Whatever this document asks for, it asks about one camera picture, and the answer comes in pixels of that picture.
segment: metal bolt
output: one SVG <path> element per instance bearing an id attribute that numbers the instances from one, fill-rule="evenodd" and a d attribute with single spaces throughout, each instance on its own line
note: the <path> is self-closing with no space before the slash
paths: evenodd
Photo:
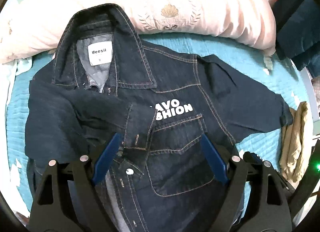
<path id="1" fill-rule="evenodd" d="M 271 167 L 271 163 L 269 161 L 264 161 L 263 164 L 265 167 Z"/>
<path id="2" fill-rule="evenodd" d="M 233 157 L 231 157 L 231 159 L 236 163 L 240 162 L 240 157 L 238 157 L 237 155 L 234 155 Z"/>
<path id="3" fill-rule="evenodd" d="M 55 160 L 51 160 L 49 161 L 49 166 L 55 166 L 56 165 L 56 161 Z"/>
<path id="4" fill-rule="evenodd" d="M 87 155 L 83 155 L 82 157 L 80 157 L 81 162 L 86 162 L 88 160 L 89 160 L 89 156 L 87 156 Z"/>
<path id="5" fill-rule="evenodd" d="M 129 168 L 129 169 L 127 169 L 127 170 L 125 171 L 125 173 L 126 173 L 127 175 L 133 175 L 134 171 Z"/>

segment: size tag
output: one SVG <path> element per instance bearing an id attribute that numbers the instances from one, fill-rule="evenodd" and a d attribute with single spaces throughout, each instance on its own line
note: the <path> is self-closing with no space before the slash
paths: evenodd
<path id="1" fill-rule="evenodd" d="M 88 45 L 91 66 L 112 61 L 112 41 L 104 41 Z"/>

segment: dark blue denim jacket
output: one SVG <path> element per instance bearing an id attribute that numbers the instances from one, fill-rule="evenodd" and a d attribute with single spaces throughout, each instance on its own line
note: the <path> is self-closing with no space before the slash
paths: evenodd
<path id="1" fill-rule="evenodd" d="M 77 53 L 78 40 L 100 35 L 111 35 L 113 46 L 103 89 Z M 71 18 L 55 59 L 30 83 L 29 108 L 25 152 L 32 189 L 50 159 L 68 162 L 114 132 L 124 136 L 109 171 L 135 232 L 211 225 L 226 188 L 201 152 L 203 133 L 237 154 L 235 144 L 248 135 L 292 122 L 280 95 L 215 55 L 201 58 L 142 41 L 115 4 Z"/>

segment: pink pillow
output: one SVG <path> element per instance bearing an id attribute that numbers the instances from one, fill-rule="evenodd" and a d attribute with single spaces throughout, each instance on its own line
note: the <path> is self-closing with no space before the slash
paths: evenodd
<path id="1" fill-rule="evenodd" d="M 23 0 L 10 22 L 0 22 L 0 63 L 56 48 L 76 12 L 104 3 L 120 5 L 140 34 L 223 36 L 266 56 L 275 52 L 276 24 L 267 0 Z"/>

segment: gray lining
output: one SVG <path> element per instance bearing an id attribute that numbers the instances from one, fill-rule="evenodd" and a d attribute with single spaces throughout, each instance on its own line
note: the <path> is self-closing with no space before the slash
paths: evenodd
<path id="1" fill-rule="evenodd" d="M 97 35 L 86 39 L 80 39 L 76 44 L 78 56 L 89 79 L 89 85 L 96 85 L 100 92 L 102 92 L 104 84 L 109 77 L 111 63 L 109 62 L 91 66 L 89 61 L 88 46 L 93 43 L 104 41 L 113 41 L 113 34 Z"/>

